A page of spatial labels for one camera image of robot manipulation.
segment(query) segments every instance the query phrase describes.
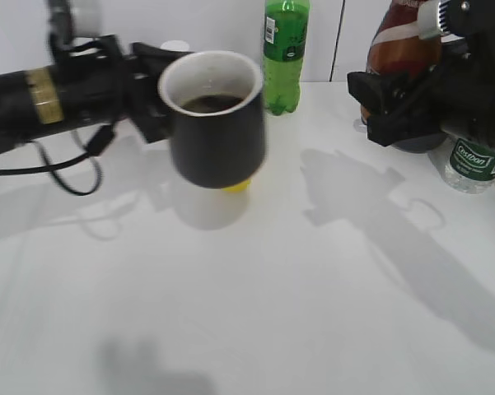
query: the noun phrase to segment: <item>cup rim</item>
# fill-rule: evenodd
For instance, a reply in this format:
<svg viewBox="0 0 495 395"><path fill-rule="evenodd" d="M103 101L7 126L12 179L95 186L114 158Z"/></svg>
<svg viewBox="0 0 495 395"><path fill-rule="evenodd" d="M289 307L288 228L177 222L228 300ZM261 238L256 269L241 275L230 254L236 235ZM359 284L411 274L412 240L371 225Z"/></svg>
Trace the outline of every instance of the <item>cup rim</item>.
<svg viewBox="0 0 495 395"><path fill-rule="evenodd" d="M229 109L225 109L223 111L210 113L210 114L202 114L202 113L195 113L192 111L188 111L186 109L183 109L176 103L174 103L174 101L170 98L170 96L166 94L166 91L164 89L165 84L168 81L170 75L175 71L177 67L179 67L183 63L193 62L197 58L202 58L205 56L213 56L213 55L227 55L232 58L237 58L244 61L249 66L255 77L255 83L253 84L253 89L251 90L251 92L238 105L235 105L234 107L230 107ZM260 66L256 64L255 61L249 58L248 56L232 51L203 51L203 52L197 52L197 53L191 53L189 55L185 55L183 58L179 58L178 60L171 63L161 74L161 77L157 83L159 96L161 97L163 102L165 102L166 105L168 105L171 109L173 109L178 113L185 114L195 118L211 118L220 115L235 113L239 109L243 109L244 107L249 105L256 98L256 96L258 96L262 92L263 87L264 87L264 78L262 76L262 71L260 69Z"/></svg>

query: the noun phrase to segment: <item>brown bottle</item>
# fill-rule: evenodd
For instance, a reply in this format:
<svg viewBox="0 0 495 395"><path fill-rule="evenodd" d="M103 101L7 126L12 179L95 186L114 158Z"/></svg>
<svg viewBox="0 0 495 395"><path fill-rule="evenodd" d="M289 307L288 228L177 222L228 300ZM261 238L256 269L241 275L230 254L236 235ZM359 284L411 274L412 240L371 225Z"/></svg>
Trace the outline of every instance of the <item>brown bottle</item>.
<svg viewBox="0 0 495 395"><path fill-rule="evenodd" d="M420 40L418 10L427 0L392 0L371 43L367 71L376 74L408 71L412 78L441 58L441 39ZM365 123L370 113L362 108ZM443 135L422 137L396 144L410 152L429 151L445 141Z"/></svg>

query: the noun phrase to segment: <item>black cable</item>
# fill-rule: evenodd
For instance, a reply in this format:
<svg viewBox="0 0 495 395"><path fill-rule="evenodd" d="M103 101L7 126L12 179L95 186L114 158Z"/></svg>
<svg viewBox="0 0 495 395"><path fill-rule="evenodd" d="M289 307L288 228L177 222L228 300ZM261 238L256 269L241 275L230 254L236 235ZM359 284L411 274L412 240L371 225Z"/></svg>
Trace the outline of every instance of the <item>black cable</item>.
<svg viewBox="0 0 495 395"><path fill-rule="evenodd" d="M13 176L13 175L28 175L28 174L42 174L48 173L49 171L59 171L70 168L72 166L78 165L82 163L84 160L90 159L90 155L84 153L74 159L68 160L63 163L59 163L57 165L51 166L41 166L41 167L30 167L26 169L9 169L9 170L0 170L0 177L2 176Z"/></svg>
<svg viewBox="0 0 495 395"><path fill-rule="evenodd" d="M72 131L72 136L73 139L75 140L75 143L83 150L86 150L86 147L82 144L81 139L78 136L77 130ZM42 144L40 144L39 142L33 142L33 143L37 145L40 152L40 157L44 161L45 165L48 167L48 169L51 169L53 166L51 164L51 159L49 158L49 155L42 146ZM76 190L75 188L70 187L69 184L66 183L66 181L55 170L49 170L49 175L60 188L64 189L68 193L71 193L72 195L75 196L91 195L99 190L100 186L102 185L104 175L102 173L102 168L100 167L99 162L92 156L89 156L88 159L90 160L91 164L93 165L93 169L96 172L96 182L89 191L82 192Z"/></svg>
<svg viewBox="0 0 495 395"><path fill-rule="evenodd" d="M337 65L337 55L339 54L340 36L343 33L344 14L346 13L346 0L343 0L343 6L340 9L339 28L337 29L337 39L335 40L335 50L333 53L333 63L331 63L331 74L329 74L329 82L333 82L335 67Z"/></svg>

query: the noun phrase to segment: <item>white wall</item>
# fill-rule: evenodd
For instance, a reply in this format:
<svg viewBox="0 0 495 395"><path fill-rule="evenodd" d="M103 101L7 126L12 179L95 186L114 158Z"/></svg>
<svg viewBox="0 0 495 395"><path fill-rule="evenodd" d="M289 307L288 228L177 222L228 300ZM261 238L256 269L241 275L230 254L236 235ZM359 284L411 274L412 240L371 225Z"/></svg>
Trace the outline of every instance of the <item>white wall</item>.
<svg viewBox="0 0 495 395"><path fill-rule="evenodd" d="M124 44L185 40L261 59L264 0L101 0L106 34ZM49 62L44 0L0 0L0 73ZM304 81L328 81L342 0L311 0Z"/></svg>
<svg viewBox="0 0 495 395"><path fill-rule="evenodd" d="M333 81L364 71L368 49L391 0L346 0Z"/></svg>

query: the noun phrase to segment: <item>cable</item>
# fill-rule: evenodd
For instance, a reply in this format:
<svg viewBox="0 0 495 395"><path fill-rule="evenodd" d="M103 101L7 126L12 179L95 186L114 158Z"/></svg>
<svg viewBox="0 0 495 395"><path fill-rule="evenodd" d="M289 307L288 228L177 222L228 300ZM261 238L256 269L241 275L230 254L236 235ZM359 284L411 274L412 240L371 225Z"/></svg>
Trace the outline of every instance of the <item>cable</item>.
<svg viewBox="0 0 495 395"><path fill-rule="evenodd" d="M73 139L75 140L75 143L80 148L87 151L86 147L82 144L81 139L78 136L77 130L72 131L72 136L73 136ZM104 175L102 172L102 168L99 165L99 162L94 157L89 156L88 159L90 159L90 162L93 165L93 169L96 172L96 182L94 183L93 187L89 191L82 192L82 191L76 190L75 188L70 187L69 184L66 183L66 181L60 176L60 174L58 174L57 171L52 169L53 165L51 164L51 159L49 158L48 153L46 152L46 150L44 149L42 144L40 144L39 142L33 142L33 143L37 145L37 148L39 149L39 152L40 152L40 157L42 158L46 167L48 169L50 169L49 175L55 181L55 183L57 183L57 185L60 188L64 189L68 193L71 193L72 195L81 196L81 197L91 195L91 194L93 194L99 190L100 186L102 185Z"/></svg>
<svg viewBox="0 0 495 395"><path fill-rule="evenodd" d="M87 153L84 153L74 159L68 160L63 163L59 163L57 165L51 165L50 167L42 166L42 167L30 167L26 169L9 169L9 170L0 170L0 177L2 176L13 176L13 175L28 175L28 174L42 174L48 173L49 171L59 171L64 170L69 167L78 165L82 163L84 160L90 159L90 156Z"/></svg>

